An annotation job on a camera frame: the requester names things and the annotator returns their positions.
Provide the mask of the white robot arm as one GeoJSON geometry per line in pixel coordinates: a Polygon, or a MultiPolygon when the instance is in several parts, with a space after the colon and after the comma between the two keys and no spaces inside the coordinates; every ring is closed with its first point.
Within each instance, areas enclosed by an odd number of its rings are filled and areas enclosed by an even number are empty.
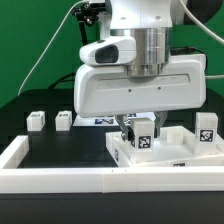
{"type": "Polygon", "coordinates": [[[209,36],[208,29],[187,7],[188,0],[90,0],[102,15],[99,41],[83,46],[74,86],[74,107],[88,118],[113,116],[124,140],[129,130],[124,117],[155,112],[163,118],[170,110],[198,108],[206,99],[203,54],[171,50],[175,23],[189,17],[209,36]]]}

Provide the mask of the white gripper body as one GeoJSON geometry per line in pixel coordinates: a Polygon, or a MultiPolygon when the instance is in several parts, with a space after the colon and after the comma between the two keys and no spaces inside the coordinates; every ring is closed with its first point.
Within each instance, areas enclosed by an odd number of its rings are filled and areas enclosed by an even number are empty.
{"type": "Polygon", "coordinates": [[[172,56],[156,76],[83,65],[76,73],[74,108],[84,118],[198,108],[206,99],[205,67],[203,54],[172,56]]]}

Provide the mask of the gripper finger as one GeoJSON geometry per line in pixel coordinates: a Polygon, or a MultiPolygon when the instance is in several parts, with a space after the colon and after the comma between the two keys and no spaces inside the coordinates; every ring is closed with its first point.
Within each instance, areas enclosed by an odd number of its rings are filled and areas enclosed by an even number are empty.
{"type": "Polygon", "coordinates": [[[131,129],[126,125],[127,116],[126,115],[116,115],[115,120],[118,123],[122,133],[121,138],[124,141],[131,141],[133,139],[133,133],[131,129]]]}
{"type": "Polygon", "coordinates": [[[167,119],[167,115],[168,115],[167,111],[160,111],[155,113],[155,116],[156,116],[155,127],[156,127],[157,136],[160,136],[160,129],[164,125],[167,119]]]}

